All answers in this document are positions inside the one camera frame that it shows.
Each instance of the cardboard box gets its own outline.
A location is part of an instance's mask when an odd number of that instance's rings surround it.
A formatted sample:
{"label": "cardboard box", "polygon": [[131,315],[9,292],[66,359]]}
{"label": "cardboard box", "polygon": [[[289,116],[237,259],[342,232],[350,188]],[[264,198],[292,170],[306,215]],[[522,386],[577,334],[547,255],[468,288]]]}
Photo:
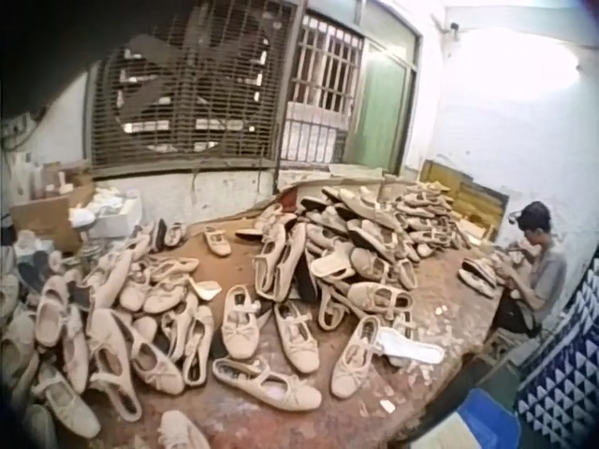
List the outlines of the cardboard box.
{"label": "cardboard box", "polygon": [[17,231],[29,229],[42,239],[51,239],[54,248],[63,253],[76,253],[80,246],[79,234],[68,220],[68,209],[78,204],[85,206],[94,197],[95,185],[88,182],[64,196],[38,199],[12,206],[10,216]]}

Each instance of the gray t-shirt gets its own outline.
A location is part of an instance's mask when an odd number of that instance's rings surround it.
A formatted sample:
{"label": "gray t-shirt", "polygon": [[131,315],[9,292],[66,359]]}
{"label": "gray t-shirt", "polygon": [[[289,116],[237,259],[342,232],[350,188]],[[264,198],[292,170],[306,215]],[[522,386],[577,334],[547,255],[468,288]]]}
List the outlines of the gray t-shirt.
{"label": "gray t-shirt", "polygon": [[[566,270],[565,256],[555,246],[546,250],[534,261],[529,280],[534,293],[545,300],[539,309],[532,311],[536,323],[541,324],[558,302],[565,283]],[[529,318],[531,309],[524,303],[519,302],[519,305],[525,318]]]}

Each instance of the short hair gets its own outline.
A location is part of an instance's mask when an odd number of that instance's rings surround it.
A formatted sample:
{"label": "short hair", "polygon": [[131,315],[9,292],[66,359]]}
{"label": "short hair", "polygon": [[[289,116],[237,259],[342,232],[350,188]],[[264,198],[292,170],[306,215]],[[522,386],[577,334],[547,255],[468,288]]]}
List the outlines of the short hair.
{"label": "short hair", "polygon": [[533,201],[526,206],[518,217],[520,231],[535,231],[542,229],[551,232],[551,213],[547,206],[540,201]]}

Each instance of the bright light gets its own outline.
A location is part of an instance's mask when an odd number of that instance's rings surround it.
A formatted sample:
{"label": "bright light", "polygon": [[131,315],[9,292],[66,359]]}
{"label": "bright light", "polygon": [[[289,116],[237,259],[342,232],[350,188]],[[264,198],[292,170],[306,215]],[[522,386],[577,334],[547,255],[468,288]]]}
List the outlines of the bright light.
{"label": "bright light", "polygon": [[578,79],[577,57],[548,37],[485,29],[463,33],[459,46],[463,85],[490,99],[528,101]]}

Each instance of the white insole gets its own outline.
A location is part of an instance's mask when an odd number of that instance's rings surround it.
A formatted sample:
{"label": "white insole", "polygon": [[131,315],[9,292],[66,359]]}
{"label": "white insole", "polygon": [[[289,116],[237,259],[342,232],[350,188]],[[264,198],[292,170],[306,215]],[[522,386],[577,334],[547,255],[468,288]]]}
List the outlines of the white insole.
{"label": "white insole", "polygon": [[445,349],[440,346],[408,340],[391,327],[379,329],[377,343],[383,348],[385,355],[411,358],[432,365],[441,363],[446,354]]}

